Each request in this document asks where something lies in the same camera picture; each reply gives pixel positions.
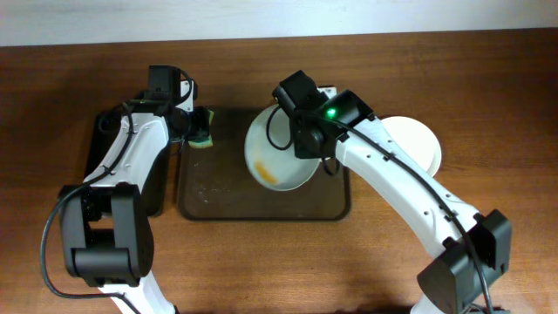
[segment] green indicator light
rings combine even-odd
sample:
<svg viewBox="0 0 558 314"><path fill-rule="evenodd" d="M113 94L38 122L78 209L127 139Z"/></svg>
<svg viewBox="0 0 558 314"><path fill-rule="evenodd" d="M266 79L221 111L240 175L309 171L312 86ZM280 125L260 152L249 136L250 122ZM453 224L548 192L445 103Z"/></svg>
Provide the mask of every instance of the green indicator light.
<svg viewBox="0 0 558 314"><path fill-rule="evenodd" d="M328 111L325 112L325 113L328 115L328 118L333 118L333 117L335 117L336 112L337 112L337 110L331 108L331 109L328 109Z"/></svg>

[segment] wall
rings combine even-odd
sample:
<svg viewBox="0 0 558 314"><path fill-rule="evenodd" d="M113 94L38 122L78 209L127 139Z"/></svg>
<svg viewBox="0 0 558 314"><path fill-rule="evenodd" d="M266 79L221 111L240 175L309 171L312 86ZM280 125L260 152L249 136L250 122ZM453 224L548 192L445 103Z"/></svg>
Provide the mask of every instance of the wall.
<svg viewBox="0 0 558 314"><path fill-rule="evenodd" d="M0 45L558 26L558 0L2 0Z"/></svg>

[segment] wooden table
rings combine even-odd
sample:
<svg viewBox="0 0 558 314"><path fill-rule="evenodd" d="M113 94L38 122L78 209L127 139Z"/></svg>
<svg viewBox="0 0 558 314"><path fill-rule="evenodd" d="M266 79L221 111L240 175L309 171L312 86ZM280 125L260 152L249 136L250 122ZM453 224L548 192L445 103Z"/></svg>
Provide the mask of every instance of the wooden table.
<svg viewBox="0 0 558 314"><path fill-rule="evenodd" d="M87 44L0 49L0 312L115 313L110 300L52 295L38 266L44 221L80 182L101 110L146 87L151 64L196 78L202 106L265 106L304 69L350 88L377 114L427 124L443 149L437 179L482 213L513 222L511 269L493 287L514 313L558 311L558 30ZM151 220L153 272L181 312L371 310L416 302L430 258L396 212L352 176L338 223L203 223L176 208ZM68 276L58 224L48 241L59 289Z"/></svg>

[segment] yellow stain on plate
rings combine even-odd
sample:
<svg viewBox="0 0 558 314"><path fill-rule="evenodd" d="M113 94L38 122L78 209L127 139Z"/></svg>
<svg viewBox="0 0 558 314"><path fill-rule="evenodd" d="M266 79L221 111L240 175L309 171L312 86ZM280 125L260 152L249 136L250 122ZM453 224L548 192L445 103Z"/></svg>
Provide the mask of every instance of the yellow stain on plate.
<svg viewBox="0 0 558 314"><path fill-rule="evenodd" d="M269 184L277 184L277 178L274 177L272 174L269 173L268 169L266 169L261 161L256 161L254 163L255 166L255 171L258 172L258 174L260 174L260 176L262 177L262 179L264 181L266 181Z"/></svg>

